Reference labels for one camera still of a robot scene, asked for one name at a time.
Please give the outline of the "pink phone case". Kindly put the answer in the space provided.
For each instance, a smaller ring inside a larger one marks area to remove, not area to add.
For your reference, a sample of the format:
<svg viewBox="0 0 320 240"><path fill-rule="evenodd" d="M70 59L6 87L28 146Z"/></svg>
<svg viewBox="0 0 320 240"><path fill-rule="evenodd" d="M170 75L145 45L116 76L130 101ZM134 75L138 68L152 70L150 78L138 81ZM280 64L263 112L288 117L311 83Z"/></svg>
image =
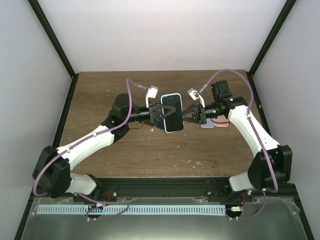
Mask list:
<svg viewBox="0 0 320 240"><path fill-rule="evenodd" d="M219 128L226 128L229 126L229 120L224 115L220 115L217 118L214 118L212 121L214 122L215 126Z"/></svg>

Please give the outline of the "blue phone black screen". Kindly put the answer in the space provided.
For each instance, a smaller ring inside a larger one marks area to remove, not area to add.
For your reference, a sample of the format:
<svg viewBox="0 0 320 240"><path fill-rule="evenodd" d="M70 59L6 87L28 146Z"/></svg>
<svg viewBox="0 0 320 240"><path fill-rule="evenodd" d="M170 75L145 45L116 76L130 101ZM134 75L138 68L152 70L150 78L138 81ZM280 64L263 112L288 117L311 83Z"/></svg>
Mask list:
<svg viewBox="0 0 320 240"><path fill-rule="evenodd" d="M160 129L160 130L162 130L162 131L165 131L165 124L164 124L164 121L163 121L163 120L157 122L155 126L156 126L156 128L158 128L158 129Z"/></svg>

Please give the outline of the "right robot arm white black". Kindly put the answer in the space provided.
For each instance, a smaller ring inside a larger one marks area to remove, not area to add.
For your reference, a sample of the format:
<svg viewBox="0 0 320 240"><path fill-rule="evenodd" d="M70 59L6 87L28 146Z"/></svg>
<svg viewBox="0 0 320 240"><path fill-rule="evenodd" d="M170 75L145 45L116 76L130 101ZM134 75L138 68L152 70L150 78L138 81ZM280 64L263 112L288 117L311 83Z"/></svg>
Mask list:
<svg viewBox="0 0 320 240"><path fill-rule="evenodd" d="M291 176L291 148L273 139L255 118L245 99L232 95L225 80L211 84L211 91L214 101L206 105L199 91L188 90L195 102L183 111L184 121L203 125L209 118L225 116L241 133L253 154L248 170L231 176L229 184L222 188L223 198L232 202L244 190L278 192L279 186L288 182Z"/></svg>

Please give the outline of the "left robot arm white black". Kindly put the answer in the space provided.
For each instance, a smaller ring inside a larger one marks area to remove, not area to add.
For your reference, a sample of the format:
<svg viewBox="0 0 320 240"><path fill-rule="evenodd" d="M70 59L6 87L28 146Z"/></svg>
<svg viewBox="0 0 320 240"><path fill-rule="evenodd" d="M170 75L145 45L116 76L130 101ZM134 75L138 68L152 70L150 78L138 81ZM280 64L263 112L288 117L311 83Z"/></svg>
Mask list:
<svg viewBox="0 0 320 240"><path fill-rule="evenodd" d="M129 131L130 122L163 123L167 133L182 130L182 102L178 95L165 94L160 102L146 95L146 106L133 104L131 94L119 94L107 118L92 132L58 148L49 145L40 153L32 177L33 194L57 198L65 193L85 195L91 202L102 196L98 180L91 174L76 174L72 170L99 150L115 144Z"/></svg>

